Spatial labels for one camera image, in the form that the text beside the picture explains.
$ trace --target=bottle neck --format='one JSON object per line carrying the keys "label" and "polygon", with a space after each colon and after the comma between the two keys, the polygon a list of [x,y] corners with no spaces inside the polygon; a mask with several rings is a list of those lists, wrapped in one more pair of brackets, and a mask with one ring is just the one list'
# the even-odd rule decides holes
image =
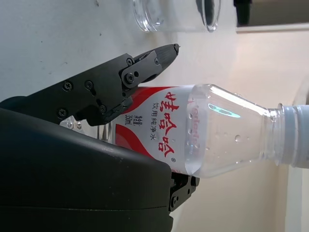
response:
{"label": "bottle neck", "polygon": [[270,109],[269,115],[265,124],[266,159],[275,160],[277,165],[309,168],[309,105],[279,105],[276,110]]}
{"label": "bottle neck", "polygon": [[264,156],[262,158],[274,160],[278,165],[282,161],[285,140],[284,112],[282,107],[269,109],[264,120]]}

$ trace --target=screw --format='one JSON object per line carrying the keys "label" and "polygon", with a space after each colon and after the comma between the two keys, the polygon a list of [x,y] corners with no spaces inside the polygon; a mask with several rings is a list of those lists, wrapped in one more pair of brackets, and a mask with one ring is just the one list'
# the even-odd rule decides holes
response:
{"label": "screw", "polygon": [[106,113],[106,107],[105,105],[100,105],[98,110],[100,111],[101,114],[105,114]]}
{"label": "screw", "polygon": [[77,122],[76,123],[76,128],[77,129],[81,129],[82,128],[82,123],[81,122]]}
{"label": "screw", "polygon": [[129,84],[132,84],[133,82],[134,82],[134,79],[135,79],[135,77],[134,77],[134,75],[132,74],[132,73],[128,73],[127,75],[126,75],[126,81],[129,83]]}
{"label": "screw", "polygon": [[86,81],[85,88],[91,90],[93,88],[93,83],[91,81]]}
{"label": "screw", "polygon": [[133,60],[130,59],[130,58],[128,58],[128,59],[126,60],[126,63],[128,64],[128,66],[131,66],[131,65],[133,64]]}
{"label": "screw", "polygon": [[63,85],[63,89],[65,91],[70,91],[70,90],[72,90],[72,88],[73,88],[73,86],[70,82],[65,82],[64,85]]}
{"label": "screw", "polygon": [[58,110],[58,116],[60,119],[65,118],[68,115],[68,112],[65,109]]}

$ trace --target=glass rim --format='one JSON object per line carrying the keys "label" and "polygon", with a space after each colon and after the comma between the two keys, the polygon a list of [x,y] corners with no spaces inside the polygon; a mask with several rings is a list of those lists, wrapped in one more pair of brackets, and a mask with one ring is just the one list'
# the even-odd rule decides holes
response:
{"label": "glass rim", "polygon": [[203,24],[206,26],[206,28],[209,32],[214,32],[218,27],[218,20],[219,20],[220,11],[221,11],[221,0],[219,0],[219,8],[216,12],[216,16],[213,17],[213,20],[212,20],[211,24],[209,24],[209,25],[207,24],[207,21],[206,21],[205,1],[206,0],[202,1]]}

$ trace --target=brand logo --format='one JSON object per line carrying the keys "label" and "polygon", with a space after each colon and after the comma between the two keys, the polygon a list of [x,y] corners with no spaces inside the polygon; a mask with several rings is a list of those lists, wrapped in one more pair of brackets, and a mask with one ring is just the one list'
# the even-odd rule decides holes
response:
{"label": "brand logo", "polygon": [[198,119],[198,109],[197,107],[194,107],[192,110],[192,143],[193,145],[198,145],[198,125],[199,125],[199,119]]}

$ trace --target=bolt head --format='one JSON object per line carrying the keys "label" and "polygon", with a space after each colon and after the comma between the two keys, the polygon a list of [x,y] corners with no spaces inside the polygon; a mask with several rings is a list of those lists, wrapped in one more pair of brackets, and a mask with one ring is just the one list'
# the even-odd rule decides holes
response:
{"label": "bolt head", "polygon": [[106,107],[104,105],[100,105],[98,110],[100,111],[101,114],[106,113]]}
{"label": "bolt head", "polygon": [[59,118],[63,119],[68,115],[68,112],[65,109],[58,110],[58,116]]}
{"label": "bolt head", "polygon": [[128,59],[126,60],[126,63],[128,64],[128,66],[131,66],[131,65],[133,64],[133,60],[130,59],[130,58],[128,58]]}
{"label": "bolt head", "polygon": [[70,90],[72,90],[72,88],[73,88],[73,85],[70,82],[65,82],[64,85],[63,85],[63,89],[65,91],[70,91]]}
{"label": "bolt head", "polygon": [[85,88],[91,90],[93,88],[93,83],[91,81],[86,81]]}
{"label": "bolt head", "polygon": [[133,75],[132,73],[129,72],[129,73],[126,75],[126,81],[127,81],[129,84],[134,83],[134,79],[135,79],[135,77],[134,77],[134,75]]}

